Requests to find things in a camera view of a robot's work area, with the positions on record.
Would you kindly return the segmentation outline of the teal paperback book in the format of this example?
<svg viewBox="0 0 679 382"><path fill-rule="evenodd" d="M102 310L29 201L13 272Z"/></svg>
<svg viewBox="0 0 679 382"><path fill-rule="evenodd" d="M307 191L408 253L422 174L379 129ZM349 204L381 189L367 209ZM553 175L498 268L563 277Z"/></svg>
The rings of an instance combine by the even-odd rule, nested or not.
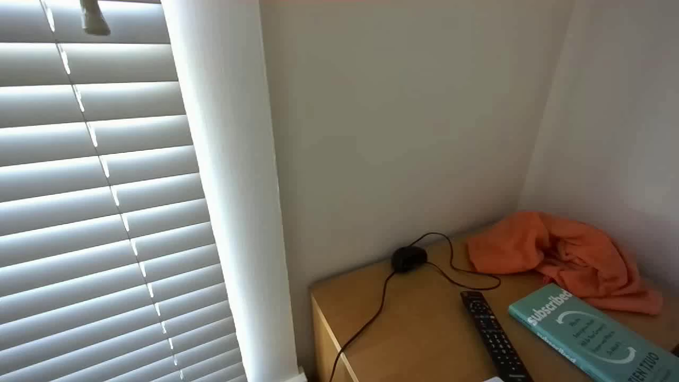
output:
<svg viewBox="0 0 679 382"><path fill-rule="evenodd" d="M514 302L509 316L595 382L679 382L675 355L557 284Z"/></svg>

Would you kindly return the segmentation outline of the small black puck device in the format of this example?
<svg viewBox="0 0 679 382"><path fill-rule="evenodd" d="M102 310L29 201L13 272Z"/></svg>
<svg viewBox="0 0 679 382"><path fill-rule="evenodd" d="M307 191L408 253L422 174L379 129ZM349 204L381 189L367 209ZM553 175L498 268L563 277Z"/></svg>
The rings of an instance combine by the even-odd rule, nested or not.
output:
<svg viewBox="0 0 679 382"><path fill-rule="evenodd" d="M419 247L401 247L390 256L390 268L396 273L408 273L426 262L426 250Z"/></svg>

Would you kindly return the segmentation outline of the light wooden cabinet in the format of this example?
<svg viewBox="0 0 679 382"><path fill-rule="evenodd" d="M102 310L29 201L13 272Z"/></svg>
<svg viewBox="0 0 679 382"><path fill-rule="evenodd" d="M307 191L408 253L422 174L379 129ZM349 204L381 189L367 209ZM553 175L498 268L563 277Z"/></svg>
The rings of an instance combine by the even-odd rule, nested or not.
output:
<svg viewBox="0 0 679 382"><path fill-rule="evenodd" d="M410 273L396 273L387 284L379 316L343 348L335 373L338 349L377 311L390 261L375 261L316 283L309 290L314 322L314 355L320 382L484 382L496 375L480 340L459 287L492 284L482 276L449 270L446 240L433 241L428 261ZM672 349L679 341L677 290L657 287L664 294L659 316L608 311L650 341ZM500 327L515 346L535 382L588 382L590 377L564 357L517 325L508 305L543 287L537 273L500 276L500 287L485 292Z"/></svg>

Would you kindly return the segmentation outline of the black TV remote control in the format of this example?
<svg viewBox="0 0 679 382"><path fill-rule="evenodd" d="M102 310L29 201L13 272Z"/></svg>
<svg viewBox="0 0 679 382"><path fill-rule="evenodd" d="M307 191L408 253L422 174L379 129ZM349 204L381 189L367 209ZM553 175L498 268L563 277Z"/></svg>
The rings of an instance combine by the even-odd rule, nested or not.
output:
<svg viewBox="0 0 679 382"><path fill-rule="evenodd" d="M485 296L480 290L462 290L460 299L492 358L496 375L502 382L533 382Z"/></svg>

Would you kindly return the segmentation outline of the white venetian window blind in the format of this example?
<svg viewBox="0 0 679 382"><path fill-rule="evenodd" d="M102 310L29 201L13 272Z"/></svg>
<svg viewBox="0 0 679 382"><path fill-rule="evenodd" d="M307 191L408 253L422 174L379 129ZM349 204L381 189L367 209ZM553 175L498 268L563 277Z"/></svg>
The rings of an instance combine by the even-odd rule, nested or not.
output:
<svg viewBox="0 0 679 382"><path fill-rule="evenodd" d="M157 0L0 0L0 382L246 382Z"/></svg>

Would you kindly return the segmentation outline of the orange crumpled cloth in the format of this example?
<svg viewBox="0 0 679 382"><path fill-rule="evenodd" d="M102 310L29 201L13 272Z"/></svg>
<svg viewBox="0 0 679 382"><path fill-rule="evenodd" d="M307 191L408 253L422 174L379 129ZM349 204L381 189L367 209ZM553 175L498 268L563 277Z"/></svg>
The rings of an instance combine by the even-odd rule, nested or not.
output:
<svg viewBox="0 0 679 382"><path fill-rule="evenodd" d="M543 213L514 213L466 240L480 273L537 272L600 310L659 316L664 296L605 231Z"/></svg>

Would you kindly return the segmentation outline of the white window frame post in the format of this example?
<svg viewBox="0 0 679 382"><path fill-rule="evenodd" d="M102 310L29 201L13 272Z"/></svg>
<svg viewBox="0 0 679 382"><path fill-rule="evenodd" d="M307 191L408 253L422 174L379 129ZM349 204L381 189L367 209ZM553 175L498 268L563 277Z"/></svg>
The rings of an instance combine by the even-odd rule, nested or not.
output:
<svg viewBox="0 0 679 382"><path fill-rule="evenodd" d="M249 382L297 360L259 0L161 0Z"/></svg>

